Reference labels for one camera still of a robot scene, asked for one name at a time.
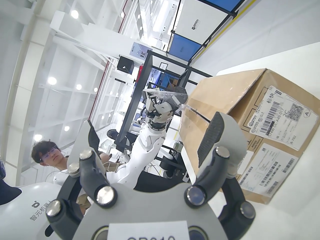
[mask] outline black box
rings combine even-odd
[[[135,62],[133,60],[121,56],[117,65],[117,69],[118,71],[132,74],[135,66],[134,64]]]

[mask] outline white table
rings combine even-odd
[[[268,68],[320,99],[320,42],[238,65],[217,75]],[[195,175],[182,152],[191,181]],[[243,240],[320,239],[320,130],[315,133],[291,174],[268,205],[254,203],[257,217]],[[218,216],[222,193],[209,202]]]

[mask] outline white shirt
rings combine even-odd
[[[62,186],[68,176],[69,176],[68,170],[67,169],[62,170],[53,177],[53,183]],[[86,193],[83,189],[81,189],[79,196],[83,194],[86,194]]]

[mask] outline red pipe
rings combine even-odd
[[[93,105],[92,105],[92,108],[91,108],[91,112],[90,112],[90,115],[89,115],[89,120],[90,120],[92,111],[93,111],[93,109],[94,109],[94,107],[95,107],[95,103],[96,103],[96,100],[97,100],[97,97],[98,97],[98,93],[99,93],[100,88],[101,88],[101,84],[102,84],[102,81],[103,81],[103,77],[104,77],[104,75],[105,75],[105,73],[106,73],[106,70],[107,70],[107,67],[109,66],[109,63],[110,63],[110,62],[108,61],[108,62],[106,63],[106,65],[105,65],[105,68],[104,68],[104,71],[103,71],[103,75],[102,75],[102,79],[101,79],[101,81],[100,81],[99,88],[98,88],[96,97],[95,97],[95,99],[94,99],[94,102],[93,102]]]
[[[120,33],[120,30],[121,30],[123,21],[125,20],[125,17],[126,17],[125,7],[126,7],[126,5],[127,5],[127,2],[128,2],[128,0],[125,1],[124,6],[123,6],[123,8],[122,8],[122,12],[124,13],[124,17],[123,17],[122,22],[121,22],[121,25],[120,25],[120,27],[119,27],[118,33]]]

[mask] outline black hair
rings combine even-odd
[[[41,162],[41,157],[48,153],[50,149],[52,149],[54,146],[57,146],[55,142],[50,141],[40,141],[36,142],[33,145],[32,152],[31,152],[31,157],[36,163]]]

